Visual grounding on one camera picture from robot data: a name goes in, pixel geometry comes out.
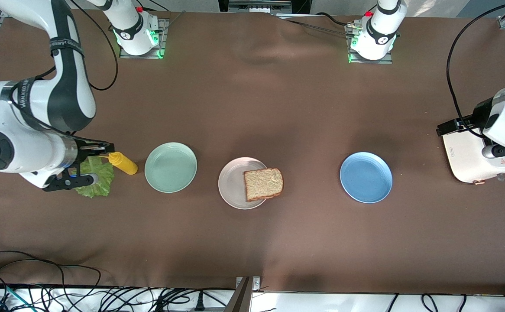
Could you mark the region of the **brown bread slice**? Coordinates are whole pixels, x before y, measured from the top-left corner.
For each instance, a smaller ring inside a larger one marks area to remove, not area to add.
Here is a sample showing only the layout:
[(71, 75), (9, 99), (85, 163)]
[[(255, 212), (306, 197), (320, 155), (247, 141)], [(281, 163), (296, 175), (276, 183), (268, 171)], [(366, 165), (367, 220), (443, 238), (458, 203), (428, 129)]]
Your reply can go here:
[(284, 179), (278, 168), (244, 172), (246, 201), (277, 197), (283, 192)]

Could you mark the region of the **brown table cloth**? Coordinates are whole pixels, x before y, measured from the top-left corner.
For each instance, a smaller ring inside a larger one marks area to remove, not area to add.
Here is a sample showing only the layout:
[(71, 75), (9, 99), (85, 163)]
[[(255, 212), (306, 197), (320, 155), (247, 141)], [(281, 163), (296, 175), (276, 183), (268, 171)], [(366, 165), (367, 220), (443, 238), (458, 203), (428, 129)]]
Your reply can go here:
[[(116, 170), (108, 197), (47, 193), (0, 172), (0, 276), (60, 283), (53, 265), (80, 264), (66, 284), (269, 290), (505, 294), (505, 177), (454, 178), (435, 128), (455, 117), (445, 78), (468, 23), (407, 18), (391, 65), (348, 63), (346, 41), (265, 13), (171, 13), (163, 59), (121, 59), (95, 93), (83, 137), (113, 142), (138, 163)], [(182, 143), (197, 173), (176, 193), (144, 167)], [(340, 166), (357, 152), (391, 168), (391, 193), (352, 199)], [(221, 197), (228, 162), (278, 168), (284, 189), (240, 210)]]

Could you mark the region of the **green lettuce leaf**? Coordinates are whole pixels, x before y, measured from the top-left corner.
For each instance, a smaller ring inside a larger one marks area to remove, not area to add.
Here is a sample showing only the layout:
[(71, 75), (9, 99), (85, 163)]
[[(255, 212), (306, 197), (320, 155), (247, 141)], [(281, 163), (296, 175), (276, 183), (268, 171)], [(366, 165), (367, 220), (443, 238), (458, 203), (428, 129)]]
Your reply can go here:
[(112, 164), (104, 157), (90, 156), (80, 165), (81, 174), (96, 174), (98, 180), (92, 185), (75, 188), (78, 194), (94, 198), (108, 197), (110, 185), (114, 180)]

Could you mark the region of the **blue plate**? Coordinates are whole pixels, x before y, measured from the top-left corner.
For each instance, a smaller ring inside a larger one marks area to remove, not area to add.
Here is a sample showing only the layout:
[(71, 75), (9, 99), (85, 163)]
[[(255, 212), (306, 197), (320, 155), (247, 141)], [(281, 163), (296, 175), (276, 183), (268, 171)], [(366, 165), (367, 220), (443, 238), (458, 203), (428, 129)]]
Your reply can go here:
[(339, 170), (343, 190), (360, 203), (375, 204), (392, 190), (391, 168), (374, 153), (357, 152), (345, 158)]

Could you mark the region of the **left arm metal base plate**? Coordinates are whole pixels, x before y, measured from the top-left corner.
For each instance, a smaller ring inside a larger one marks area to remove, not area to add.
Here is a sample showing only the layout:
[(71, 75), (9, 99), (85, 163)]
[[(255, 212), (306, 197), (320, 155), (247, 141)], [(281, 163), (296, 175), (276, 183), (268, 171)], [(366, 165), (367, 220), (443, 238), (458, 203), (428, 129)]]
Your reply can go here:
[(346, 26), (348, 63), (391, 65), (391, 50), (396, 39), (393, 37), (374, 38), (362, 28), (359, 20)]

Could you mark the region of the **mint green plate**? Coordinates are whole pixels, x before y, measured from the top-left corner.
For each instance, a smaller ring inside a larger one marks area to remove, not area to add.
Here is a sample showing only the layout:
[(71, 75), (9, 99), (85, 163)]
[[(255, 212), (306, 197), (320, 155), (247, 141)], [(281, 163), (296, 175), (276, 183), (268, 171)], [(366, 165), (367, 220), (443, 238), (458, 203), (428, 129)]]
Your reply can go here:
[(159, 145), (148, 156), (144, 175), (148, 184), (162, 193), (185, 189), (197, 173), (197, 158), (189, 146), (169, 142)]

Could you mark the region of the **metal table clamp bracket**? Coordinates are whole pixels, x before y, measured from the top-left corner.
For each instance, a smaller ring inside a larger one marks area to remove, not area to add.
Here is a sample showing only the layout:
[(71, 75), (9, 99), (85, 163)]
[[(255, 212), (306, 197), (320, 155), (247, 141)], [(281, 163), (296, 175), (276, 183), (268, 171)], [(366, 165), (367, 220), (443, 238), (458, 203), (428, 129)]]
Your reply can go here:
[(247, 276), (237, 278), (237, 287), (233, 293), (233, 307), (231, 312), (250, 312), (253, 292), (260, 289), (259, 276)]

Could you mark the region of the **yellow mustard squeeze bottle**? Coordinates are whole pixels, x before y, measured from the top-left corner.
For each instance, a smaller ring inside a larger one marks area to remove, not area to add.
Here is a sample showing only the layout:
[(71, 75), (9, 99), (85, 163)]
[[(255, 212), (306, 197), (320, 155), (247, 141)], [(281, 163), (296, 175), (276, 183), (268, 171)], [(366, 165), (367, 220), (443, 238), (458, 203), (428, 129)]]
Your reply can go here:
[(139, 168), (135, 162), (130, 160), (130, 158), (126, 157), (121, 152), (113, 152), (108, 154), (100, 154), (100, 158), (106, 158), (112, 166), (118, 168), (122, 172), (125, 172), (128, 175), (137, 174)]

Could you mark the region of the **white toaster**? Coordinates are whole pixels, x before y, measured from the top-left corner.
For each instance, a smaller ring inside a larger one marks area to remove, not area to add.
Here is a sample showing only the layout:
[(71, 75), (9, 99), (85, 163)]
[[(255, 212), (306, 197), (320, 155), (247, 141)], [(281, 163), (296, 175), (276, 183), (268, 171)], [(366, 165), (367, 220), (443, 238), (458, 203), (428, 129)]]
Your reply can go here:
[(505, 156), (484, 156), (486, 143), (482, 138), (468, 131), (445, 134), (441, 138), (452, 173), (461, 182), (482, 184), (505, 174)]

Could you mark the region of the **beige plate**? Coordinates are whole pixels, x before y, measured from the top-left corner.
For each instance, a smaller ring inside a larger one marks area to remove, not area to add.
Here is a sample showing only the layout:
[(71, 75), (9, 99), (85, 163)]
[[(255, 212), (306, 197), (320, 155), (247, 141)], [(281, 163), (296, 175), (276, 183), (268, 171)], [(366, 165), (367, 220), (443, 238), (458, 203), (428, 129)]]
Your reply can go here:
[(264, 203), (264, 199), (251, 202), (246, 200), (244, 172), (266, 168), (267, 167), (262, 162), (250, 157), (240, 157), (228, 162), (221, 170), (217, 183), (219, 193), (223, 200), (231, 207), (240, 210), (249, 210), (259, 207)]

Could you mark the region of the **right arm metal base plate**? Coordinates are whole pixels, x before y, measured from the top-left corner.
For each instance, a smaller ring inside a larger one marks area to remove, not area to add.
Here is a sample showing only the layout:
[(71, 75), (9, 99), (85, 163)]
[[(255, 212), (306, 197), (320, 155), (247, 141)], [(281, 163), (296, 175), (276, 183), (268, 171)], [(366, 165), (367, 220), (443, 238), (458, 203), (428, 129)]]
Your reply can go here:
[(138, 34), (136, 41), (130, 42), (130, 51), (125, 49), (125, 43), (118, 41), (119, 57), (122, 59), (163, 59), (170, 24), (169, 18), (148, 16), (147, 26)]

